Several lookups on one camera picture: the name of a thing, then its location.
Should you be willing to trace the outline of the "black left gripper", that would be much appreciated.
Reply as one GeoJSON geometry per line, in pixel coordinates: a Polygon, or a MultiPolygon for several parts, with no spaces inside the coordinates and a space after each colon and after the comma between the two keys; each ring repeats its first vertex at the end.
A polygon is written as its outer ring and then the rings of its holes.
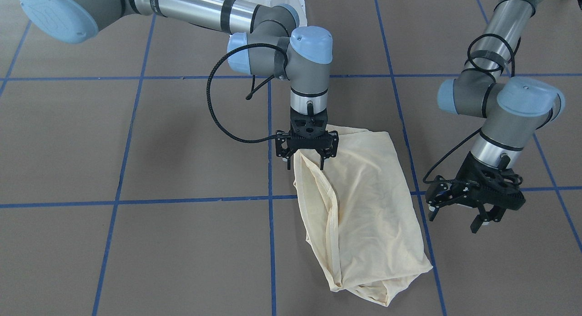
{"type": "Polygon", "coordinates": [[[497,167],[490,167],[478,161],[472,154],[464,159],[457,176],[445,179],[437,175],[433,180],[426,181],[429,185],[426,191],[426,202],[429,206],[429,221],[434,221],[439,210],[445,206],[458,204],[468,208],[478,209],[478,215],[470,225],[471,232],[476,234],[484,223],[499,222],[505,210],[519,210],[526,202],[525,197],[500,196],[482,187],[481,170],[506,170],[511,158],[502,154],[497,167]]]}

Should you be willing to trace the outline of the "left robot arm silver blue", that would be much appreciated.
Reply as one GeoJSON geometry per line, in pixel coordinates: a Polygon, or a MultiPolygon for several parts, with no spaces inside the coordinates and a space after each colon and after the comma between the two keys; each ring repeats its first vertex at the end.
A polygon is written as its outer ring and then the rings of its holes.
{"type": "Polygon", "coordinates": [[[474,145],[453,179],[423,177],[430,221],[445,206],[473,208],[478,214],[470,229],[476,233],[524,205],[522,177],[513,167],[534,132],[566,106],[558,88],[515,74],[522,32],[542,1],[499,0],[484,33],[470,43],[463,71],[439,87],[441,110],[480,117],[484,124],[470,134],[474,145]]]}

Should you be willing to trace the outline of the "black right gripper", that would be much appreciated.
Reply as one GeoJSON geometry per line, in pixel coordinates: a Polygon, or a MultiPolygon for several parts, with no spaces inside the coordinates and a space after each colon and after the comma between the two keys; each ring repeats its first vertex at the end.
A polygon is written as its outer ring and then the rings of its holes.
{"type": "Polygon", "coordinates": [[[327,131],[328,111],[324,109],[314,115],[304,115],[294,109],[290,111],[291,128],[288,132],[275,134],[276,155],[283,158],[291,170],[292,158],[298,150],[315,150],[320,155],[319,169],[324,169],[328,158],[335,158],[339,144],[337,131],[327,131]]]}

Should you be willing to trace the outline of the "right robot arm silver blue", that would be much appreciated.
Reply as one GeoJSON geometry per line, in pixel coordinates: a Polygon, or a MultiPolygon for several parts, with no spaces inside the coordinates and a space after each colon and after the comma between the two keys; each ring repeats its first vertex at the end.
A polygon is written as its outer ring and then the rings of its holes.
{"type": "Polygon", "coordinates": [[[339,135],[326,129],[332,34],[318,26],[301,26],[299,12],[291,5],[266,6],[246,0],[19,1],[38,28],[65,43],[85,42],[130,14],[155,14],[228,34],[227,53],[206,81],[206,102],[216,126],[238,142],[274,140],[276,154],[288,164],[298,150],[316,151],[320,168],[337,154],[339,135]],[[252,86],[247,100],[271,80],[290,82],[289,131],[247,140],[221,125],[212,106],[211,85],[224,62],[235,72],[264,76],[263,82],[252,86]]]}

